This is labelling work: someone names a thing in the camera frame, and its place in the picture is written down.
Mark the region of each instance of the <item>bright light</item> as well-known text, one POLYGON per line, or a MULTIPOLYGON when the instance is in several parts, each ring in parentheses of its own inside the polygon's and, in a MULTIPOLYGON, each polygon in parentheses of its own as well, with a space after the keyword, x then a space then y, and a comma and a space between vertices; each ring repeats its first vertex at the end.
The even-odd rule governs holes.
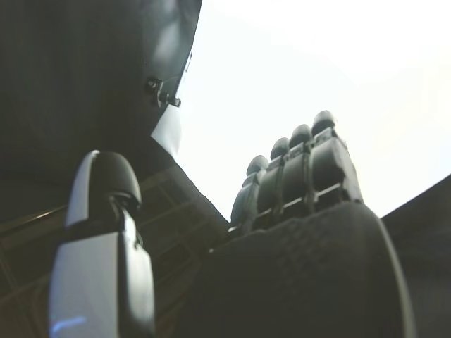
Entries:
POLYGON ((179 162, 230 211, 249 162, 328 109, 365 202, 384 215, 451 172, 443 0, 204 0, 179 162))

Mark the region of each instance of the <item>rounded black fingertip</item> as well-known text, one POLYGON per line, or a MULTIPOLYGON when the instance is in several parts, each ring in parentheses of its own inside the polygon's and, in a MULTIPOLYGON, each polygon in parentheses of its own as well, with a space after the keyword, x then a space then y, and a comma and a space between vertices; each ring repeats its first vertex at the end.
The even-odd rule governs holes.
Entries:
POLYGON ((311 133, 313 136, 319 134, 323 130, 329 127, 335 127, 336 120, 330 111, 321 111, 313 122, 311 133))
POLYGON ((258 155, 255 156, 249 166, 247 167, 246 175, 258 173, 260 170, 266 169, 268 167, 268 160, 265 156, 258 155))
POLYGON ((290 140, 287 137, 278 139, 271 150, 271 160, 285 155, 290 150, 290 140))
POLYGON ((311 139, 311 129, 308 125, 300 125, 297 127, 291 136, 290 148, 301 144, 302 142, 307 142, 311 139))

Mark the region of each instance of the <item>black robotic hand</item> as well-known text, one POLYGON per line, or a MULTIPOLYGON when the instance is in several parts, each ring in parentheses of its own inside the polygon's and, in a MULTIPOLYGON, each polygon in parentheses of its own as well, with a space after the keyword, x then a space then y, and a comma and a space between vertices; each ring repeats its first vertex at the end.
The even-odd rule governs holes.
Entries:
POLYGON ((211 250, 177 338, 415 338, 409 292, 363 203, 333 116, 252 160, 224 243, 211 250))

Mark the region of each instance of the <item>bright white sky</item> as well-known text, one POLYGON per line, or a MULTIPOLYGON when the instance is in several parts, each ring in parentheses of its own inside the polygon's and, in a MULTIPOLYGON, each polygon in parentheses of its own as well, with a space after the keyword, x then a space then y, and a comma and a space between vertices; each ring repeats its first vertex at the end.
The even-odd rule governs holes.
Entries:
POLYGON ((379 216, 451 173, 446 0, 204 0, 177 161, 230 220, 249 162, 331 111, 379 216))

